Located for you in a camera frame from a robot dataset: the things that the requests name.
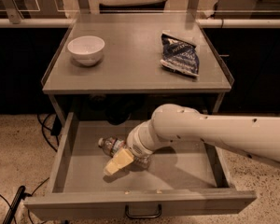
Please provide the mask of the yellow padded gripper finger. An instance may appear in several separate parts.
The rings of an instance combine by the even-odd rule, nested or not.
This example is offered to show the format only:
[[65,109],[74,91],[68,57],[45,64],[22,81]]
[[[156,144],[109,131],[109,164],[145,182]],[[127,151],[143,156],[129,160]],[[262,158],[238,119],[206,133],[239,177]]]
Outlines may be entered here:
[[133,162],[133,154],[127,148],[121,148],[115,153],[113,158],[106,164],[104,168],[105,175],[113,175],[122,168]]

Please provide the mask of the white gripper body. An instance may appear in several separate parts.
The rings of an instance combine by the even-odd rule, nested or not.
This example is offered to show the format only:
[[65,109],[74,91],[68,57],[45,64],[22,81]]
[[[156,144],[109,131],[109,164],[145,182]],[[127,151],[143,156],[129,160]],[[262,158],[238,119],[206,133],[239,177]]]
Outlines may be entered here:
[[165,140],[156,135],[149,120],[137,125],[130,131],[126,144],[134,156],[144,158],[164,147]]

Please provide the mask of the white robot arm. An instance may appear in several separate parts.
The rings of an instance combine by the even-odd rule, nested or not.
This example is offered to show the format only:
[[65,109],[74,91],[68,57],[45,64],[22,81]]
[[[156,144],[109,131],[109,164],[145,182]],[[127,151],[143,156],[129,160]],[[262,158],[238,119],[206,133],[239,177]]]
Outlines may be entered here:
[[280,117],[204,115],[193,108],[166,104],[130,131],[126,146],[115,152],[104,173],[113,175],[163,147],[199,141],[280,166]]

